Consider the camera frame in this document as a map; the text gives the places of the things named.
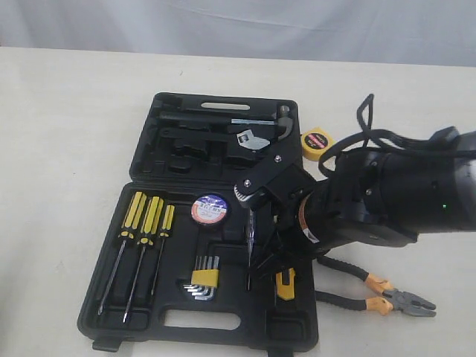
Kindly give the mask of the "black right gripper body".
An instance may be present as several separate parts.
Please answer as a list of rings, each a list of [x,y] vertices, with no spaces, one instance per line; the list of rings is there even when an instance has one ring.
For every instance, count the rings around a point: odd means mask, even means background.
[[[306,217],[306,206],[311,198],[311,193],[305,193],[284,205],[276,205],[271,252],[277,268],[295,267],[320,254],[320,241],[310,230],[311,219]]]

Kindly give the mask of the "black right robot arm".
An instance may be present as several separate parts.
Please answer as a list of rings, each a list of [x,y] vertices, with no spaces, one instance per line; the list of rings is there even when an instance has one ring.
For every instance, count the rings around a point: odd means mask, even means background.
[[[324,180],[293,163],[274,163],[259,177],[276,223],[251,264],[255,278],[352,242],[400,248],[420,234],[475,229],[475,134],[453,127],[418,153],[344,151]]]

